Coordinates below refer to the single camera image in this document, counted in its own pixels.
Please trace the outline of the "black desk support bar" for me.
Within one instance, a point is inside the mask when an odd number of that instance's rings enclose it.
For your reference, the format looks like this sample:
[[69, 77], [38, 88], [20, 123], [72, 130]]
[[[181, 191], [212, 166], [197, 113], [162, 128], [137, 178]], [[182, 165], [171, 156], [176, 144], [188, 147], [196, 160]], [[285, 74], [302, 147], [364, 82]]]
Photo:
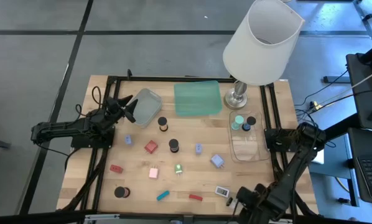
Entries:
[[330, 141], [334, 138], [344, 135], [348, 131], [348, 128], [360, 128], [360, 122], [357, 113], [327, 128], [325, 130], [326, 140]]

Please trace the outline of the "black desk with keyboard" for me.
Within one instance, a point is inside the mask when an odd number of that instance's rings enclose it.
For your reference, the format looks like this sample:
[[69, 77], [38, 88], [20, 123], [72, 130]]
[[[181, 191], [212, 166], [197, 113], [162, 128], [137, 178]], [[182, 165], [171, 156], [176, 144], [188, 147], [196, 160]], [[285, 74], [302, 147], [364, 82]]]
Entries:
[[362, 200], [372, 203], [368, 188], [365, 185], [362, 172], [359, 168], [357, 158], [372, 155], [372, 131], [350, 128], [348, 130], [350, 147], [352, 153], [353, 167], [355, 168], [359, 194]]

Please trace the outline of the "black hourglass orange sand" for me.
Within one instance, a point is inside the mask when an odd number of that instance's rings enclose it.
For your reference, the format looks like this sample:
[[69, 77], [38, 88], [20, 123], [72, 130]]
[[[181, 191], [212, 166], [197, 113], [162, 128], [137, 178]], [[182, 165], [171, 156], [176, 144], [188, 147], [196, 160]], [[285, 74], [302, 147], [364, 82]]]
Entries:
[[159, 124], [159, 129], [162, 131], [162, 132], [166, 132], [168, 130], [168, 125], [167, 125], [167, 119], [165, 117], [160, 117], [158, 120], [157, 120], [158, 124]]

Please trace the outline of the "red cube wall charger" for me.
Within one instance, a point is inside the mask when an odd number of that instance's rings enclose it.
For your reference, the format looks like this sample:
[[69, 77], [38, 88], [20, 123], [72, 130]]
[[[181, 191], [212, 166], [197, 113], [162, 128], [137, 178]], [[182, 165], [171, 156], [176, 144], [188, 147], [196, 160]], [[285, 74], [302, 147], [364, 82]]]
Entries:
[[149, 153], [149, 154], [153, 154], [156, 149], [158, 148], [158, 144], [153, 141], [153, 140], [150, 140], [145, 146], [144, 146], [144, 149]]

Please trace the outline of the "silver table lamp white shade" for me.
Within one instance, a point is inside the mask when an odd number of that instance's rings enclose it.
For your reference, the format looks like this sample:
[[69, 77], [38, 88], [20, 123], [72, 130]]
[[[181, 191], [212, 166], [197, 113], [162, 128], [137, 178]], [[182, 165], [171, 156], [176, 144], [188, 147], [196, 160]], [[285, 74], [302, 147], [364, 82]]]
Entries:
[[248, 85], [280, 79], [304, 25], [304, 19], [281, 0], [255, 0], [223, 52], [223, 63], [236, 79], [224, 96], [238, 110], [248, 100]]

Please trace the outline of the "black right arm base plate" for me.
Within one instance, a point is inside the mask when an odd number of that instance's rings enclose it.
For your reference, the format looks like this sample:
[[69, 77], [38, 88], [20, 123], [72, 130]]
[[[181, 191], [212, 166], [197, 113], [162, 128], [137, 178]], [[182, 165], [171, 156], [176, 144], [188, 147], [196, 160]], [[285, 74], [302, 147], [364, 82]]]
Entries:
[[273, 152], [296, 152], [310, 138], [297, 129], [265, 129], [266, 147]]

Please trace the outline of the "white flat box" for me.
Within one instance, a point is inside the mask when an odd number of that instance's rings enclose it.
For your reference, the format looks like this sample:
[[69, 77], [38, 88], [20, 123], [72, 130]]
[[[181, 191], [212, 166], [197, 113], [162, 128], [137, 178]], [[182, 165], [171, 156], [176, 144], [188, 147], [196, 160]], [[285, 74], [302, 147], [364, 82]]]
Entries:
[[324, 150], [318, 151], [317, 155], [312, 159], [313, 163], [324, 164]]

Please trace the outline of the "black aluminium table frame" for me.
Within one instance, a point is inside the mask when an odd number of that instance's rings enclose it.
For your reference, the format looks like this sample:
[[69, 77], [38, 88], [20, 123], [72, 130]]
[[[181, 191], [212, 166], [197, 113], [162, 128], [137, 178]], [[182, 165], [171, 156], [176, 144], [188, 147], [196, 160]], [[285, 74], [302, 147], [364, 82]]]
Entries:
[[[116, 125], [114, 143], [108, 151], [102, 181], [95, 181], [90, 189], [87, 208], [96, 207], [108, 213], [152, 213], [181, 215], [238, 215], [226, 206], [227, 199], [215, 194], [216, 186], [226, 188], [234, 197], [240, 187], [254, 189], [257, 184], [269, 185], [274, 180], [271, 161], [235, 162], [230, 152], [228, 136], [231, 111], [223, 108], [216, 115], [181, 117], [175, 112], [174, 85], [193, 82], [192, 77], [122, 77], [119, 96], [135, 95], [148, 88], [162, 100], [159, 116], [168, 121], [168, 130], [162, 132], [156, 120], [146, 128], [122, 119]], [[133, 144], [125, 143], [130, 135]], [[179, 151], [170, 151], [169, 141], [179, 142]], [[158, 148], [149, 154], [144, 146], [153, 140]], [[202, 145], [196, 155], [195, 145]], [[216, 168], [210, 159], [220, 155], [223, 168]], [[110, 171], [111, 164], [121, 166], [121, 174]], [[181, 164], [183, 173], [176, 175], [174, 167]], [[149, 169], [159, 168], [157, 179], [149, 178]], [[116, 187], [127, 187], [127, 198], [114, 196]], [[157, 201], [162, 192], [170, 194]], [[190, 194], [203, 197], [190, 199]]]

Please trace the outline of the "black side desk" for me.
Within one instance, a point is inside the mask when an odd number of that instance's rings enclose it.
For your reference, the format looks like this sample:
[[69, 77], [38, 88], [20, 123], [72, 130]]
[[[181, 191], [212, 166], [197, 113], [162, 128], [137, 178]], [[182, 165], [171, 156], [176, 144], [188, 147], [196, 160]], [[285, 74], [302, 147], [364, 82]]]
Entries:
[[372, 49], [363, 54], [348, 54], [346, 67], [360, 126], [372, 129]]

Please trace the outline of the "black hourglass blue sand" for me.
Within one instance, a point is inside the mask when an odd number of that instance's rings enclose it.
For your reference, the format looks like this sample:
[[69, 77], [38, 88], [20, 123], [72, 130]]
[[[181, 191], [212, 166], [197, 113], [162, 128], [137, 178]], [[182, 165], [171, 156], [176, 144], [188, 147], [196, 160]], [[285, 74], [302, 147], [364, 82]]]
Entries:
[[250, 131], [251, 127], [256, 124], [256, 118], [253, 116], [248, 116], [246, 121], [242, 125], [243, 131]]

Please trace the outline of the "white digital clock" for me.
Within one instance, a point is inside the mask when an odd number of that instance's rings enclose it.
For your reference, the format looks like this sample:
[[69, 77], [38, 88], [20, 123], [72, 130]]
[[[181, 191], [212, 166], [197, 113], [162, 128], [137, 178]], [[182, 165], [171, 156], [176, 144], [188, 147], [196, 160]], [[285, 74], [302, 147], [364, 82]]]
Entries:
[[230, 191], [226, 188], [216, 186], [215, 194], [220, 195], [220, 196], [225, 197], [225, 198], [228, 198], [229, 194], [230, 194]]

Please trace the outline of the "clear plastic bin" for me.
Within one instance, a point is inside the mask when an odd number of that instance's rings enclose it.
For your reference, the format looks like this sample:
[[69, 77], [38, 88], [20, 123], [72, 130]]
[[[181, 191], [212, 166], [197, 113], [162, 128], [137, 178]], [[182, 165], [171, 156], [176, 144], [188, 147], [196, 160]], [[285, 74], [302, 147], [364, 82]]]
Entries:
[[[253, 116], [256, 118], [256, 124], [251, 127], [250, 131], [243, 131], [242, 126], [239, 130], [232, 130], [231, 123], [237, 115], [241, 115], [244, 122], [248, 116]], [[269, 159], [270, 155], [264, 139], [263, 124], [260, 112], [239, 110], [230, 113], [228, 136], [231, 156], [235, 162], [256, 162]]]

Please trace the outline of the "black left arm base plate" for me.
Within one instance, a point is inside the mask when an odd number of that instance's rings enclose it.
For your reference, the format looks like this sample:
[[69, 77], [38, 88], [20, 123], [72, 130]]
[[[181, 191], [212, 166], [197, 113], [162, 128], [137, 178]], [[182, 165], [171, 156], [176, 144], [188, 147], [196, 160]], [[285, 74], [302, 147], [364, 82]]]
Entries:
[[102, 137], [76, 136], [73, 137], [71, 147], [80, 148], [111, 148], [116, 128], [110, 127]]

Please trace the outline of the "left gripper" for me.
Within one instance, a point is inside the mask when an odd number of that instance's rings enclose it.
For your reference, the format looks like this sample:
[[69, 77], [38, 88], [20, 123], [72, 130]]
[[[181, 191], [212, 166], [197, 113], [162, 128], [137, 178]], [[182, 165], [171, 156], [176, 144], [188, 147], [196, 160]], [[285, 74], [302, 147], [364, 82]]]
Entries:
[[131, 101], [133, 95], [126, 96], [121, 99], [107, 97], [103, 103], [103, 118], [101, 119], [102, 124], [113, 124], [117, 123], [120, 118], [124, 116], [123, 108], [125, 107], [125, 117], [131, 122], [135, 123], [134, 110], [138, 103], [138, 99]]

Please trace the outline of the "grey desk foot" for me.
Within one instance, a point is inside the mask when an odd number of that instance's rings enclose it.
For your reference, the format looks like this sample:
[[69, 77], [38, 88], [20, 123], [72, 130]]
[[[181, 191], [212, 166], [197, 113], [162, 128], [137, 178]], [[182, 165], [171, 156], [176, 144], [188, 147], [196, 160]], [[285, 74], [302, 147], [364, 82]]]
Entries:
[[346, 84], [346, 83], [350, 83], [350, 77], [349, 76], [339, 76], [339, 77], [336, 77], [336, 76], [324, 76], [323, 77], [323, 82], [324, 83], [341, 83], [341, 84]]

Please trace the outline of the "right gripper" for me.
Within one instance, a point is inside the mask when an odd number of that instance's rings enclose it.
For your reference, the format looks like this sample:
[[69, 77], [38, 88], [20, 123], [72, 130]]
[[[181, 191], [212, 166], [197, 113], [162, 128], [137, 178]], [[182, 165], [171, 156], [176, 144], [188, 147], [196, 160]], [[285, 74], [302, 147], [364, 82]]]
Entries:
[[241, 209], [239, 218], [267, 218], [267, 210], [263, 206], [263, 201], [266, 198], [267, 188], [263, 184], [255, 186], [254, 190], [240, 187], [236, 194], [236, 198], [243, 208]]

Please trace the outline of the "mint green hourglass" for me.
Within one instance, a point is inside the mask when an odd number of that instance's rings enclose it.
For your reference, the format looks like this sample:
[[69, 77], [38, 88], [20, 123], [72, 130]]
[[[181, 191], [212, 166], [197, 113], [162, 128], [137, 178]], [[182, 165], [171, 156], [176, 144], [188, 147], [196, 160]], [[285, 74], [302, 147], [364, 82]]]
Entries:
[[239, 128], [243, 125], [244, 118], [241, 115], [237, 115], [234, 118], [234, 121], [231, 123], [232, 130], [239, 130]]

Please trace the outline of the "green plastic tray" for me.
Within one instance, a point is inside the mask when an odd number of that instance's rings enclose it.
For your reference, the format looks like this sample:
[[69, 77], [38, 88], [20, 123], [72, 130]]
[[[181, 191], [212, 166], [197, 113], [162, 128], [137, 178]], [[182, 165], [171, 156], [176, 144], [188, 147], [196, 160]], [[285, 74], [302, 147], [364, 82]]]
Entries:
[[207, 116], [222, 110], [217, 81], [178, 83], [174, 85], [175, 112], [178, 116]]

